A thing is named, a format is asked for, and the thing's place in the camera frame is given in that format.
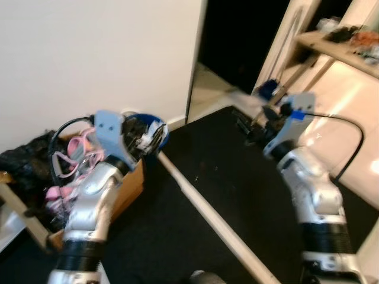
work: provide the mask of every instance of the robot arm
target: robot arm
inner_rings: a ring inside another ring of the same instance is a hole
[[[312,117],[296,112],[293,115],[288,110],[312,111],[313,106],[314,95],[302,93],[291,97],[281,108],[287,109],[286,115],[264,108],[268,119],[264,127],[250,125],[242,116],[238,124],[247,133],[249,144],[264,147],[264,155],[277,162],[277,169],[290,189],[305,248],[302,284],[366,284],[350,244],[342,195],[321,162],[307,147],[297,145]]]
[[[109,111],[95,114],[95,128],[107,158],[78,187],[49,284],[100,284],[97,269],[118,188],[144,155],[158,151],[168,134],[167,126],[151,115],[125,117]]]

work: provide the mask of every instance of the white wall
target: white wall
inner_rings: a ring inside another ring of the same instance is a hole
[[[202,0],[0,0],[0,152],[100,108],[185,115]]]

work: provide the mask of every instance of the white baseboard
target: white baseboard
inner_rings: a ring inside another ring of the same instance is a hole
[[[173,118],[167,122],[168,129],[173,131],[179,127],[182,127],[185,123],[185,116],[181,115],[180,117]]]

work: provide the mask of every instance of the black cable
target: black cable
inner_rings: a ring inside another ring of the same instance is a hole
[[[69,125],[74,124],[74,123],[79,122],[79,121],[91,122],[91,118],[90,117],[79,117],[79,118],[75,118],[74,120],[70,120],[70,121],[66,122],[65,124],[63,124],[54,133],[52,139],[50,140],[49,147],[47,148],[47,156],[49,157],[50,174],[52,176],[54,185],[57,185],[59,188],[59,197],[60,197],[60,201],[62,203],[63,217],[64,217],[65,221],[67,221],[67,214],[66,214],[65,205],[63,202],[62,191],[60,190],[60,188],[63,186],[63,184],[62,184],[62,181],[59,179],[59,177],[57,177],[57,174],[55,173],[54,164],[53,164],[53,155],[55,153],[56,140],[57,140],[59,134]]]
[[[354,121],[354,120],[350,120],[349,118],[346,118],[346,117],[341,117],[340,115],[317,114],[317,113],[314,113],[314,112],[304,112],[304,114],[311,115],[313,117],[325,117],[325,118],[333,118],[335,120],[345,121],[345,122],[348,122],[348,123],[356,126],[356,128],[359,129],[359,131],[361,133],[361,139],[359,140],[359,143],[358,143],[358,145],[357,145],[354,153],[351,155],[351,157],[348,160],[348,162],[346,163],[346,165],[344,165],[344,167],[342,168],[342,170],[336,176],[335,181],[338,182],[339,179],[341,178],[341,176],[343,175],[343,173],[345,173],[345,171],[348,169],[348,167],[353,162],[353,160],[357,156],[358,152],[362,148],[363,142],[365,140],[365,133],[364,133],[364,130],[363,130],[363,126],[361,124],[359,124],[358,122]]]

